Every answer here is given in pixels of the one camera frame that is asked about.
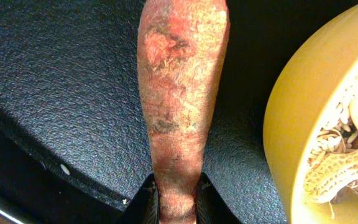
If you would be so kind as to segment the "peanut shells and rice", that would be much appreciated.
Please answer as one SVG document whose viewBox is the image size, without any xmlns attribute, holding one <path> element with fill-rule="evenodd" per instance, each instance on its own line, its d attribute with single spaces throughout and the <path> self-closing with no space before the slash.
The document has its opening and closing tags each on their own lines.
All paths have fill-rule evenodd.
<svg viewBox="0 0 358 224">
<path fill-rule="evenodd" d="M 303 188 L 316 203 L 358 190 L 358 91 L 347 88 L 313 143 Z"/>
</svg>

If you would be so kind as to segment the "yellow bowl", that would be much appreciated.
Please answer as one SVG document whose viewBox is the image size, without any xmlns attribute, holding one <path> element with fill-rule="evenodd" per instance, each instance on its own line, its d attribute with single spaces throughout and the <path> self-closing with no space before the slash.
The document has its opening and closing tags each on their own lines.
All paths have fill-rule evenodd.
<svg viewBox="0 0 358 224">
<path fill-rule="evenodd" d="M 264 150 L 289 223 L 358 223 L 358 195 L 318 204 L 303 190 L 313 139 L 355 75 L 358 5 L 326 23 L 295 52 L 268 99 Z"/>
</svg>

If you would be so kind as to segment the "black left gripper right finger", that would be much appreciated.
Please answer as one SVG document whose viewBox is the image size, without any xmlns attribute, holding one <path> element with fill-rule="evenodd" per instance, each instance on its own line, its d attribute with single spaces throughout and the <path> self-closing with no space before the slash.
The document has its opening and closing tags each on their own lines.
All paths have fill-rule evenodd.
<svg viewBox="0 0 358 224">
<path fill-rule="evenodd" d="M 241 224 L 205 173 L 201 173 L 196 196 L 197 224 Z"/>
</svg>

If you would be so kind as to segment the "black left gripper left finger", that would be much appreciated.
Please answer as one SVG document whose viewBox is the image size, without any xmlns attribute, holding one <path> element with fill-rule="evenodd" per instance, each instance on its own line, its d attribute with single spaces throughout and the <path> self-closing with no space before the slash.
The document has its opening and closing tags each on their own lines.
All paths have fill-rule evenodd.
<svg viewBox="0 0 358 224">
<path fill-rule="evenodd" d="M 158 189 L 150 174 L 129 203 L 117 224 L 159 224 Z"/>
</svg>

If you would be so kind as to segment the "orange carrot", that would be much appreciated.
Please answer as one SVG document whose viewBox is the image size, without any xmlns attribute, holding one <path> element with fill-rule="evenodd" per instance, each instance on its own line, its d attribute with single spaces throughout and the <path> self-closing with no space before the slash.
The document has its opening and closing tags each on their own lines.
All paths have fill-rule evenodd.
<svg viewBox="0 0 358 224">
<path fill-rule="evenodd" d="M 159 223 L 195 223 L 196 191 L 229 40 L 225 0 L 151 0 L 137 36 Z"/>
</svg>

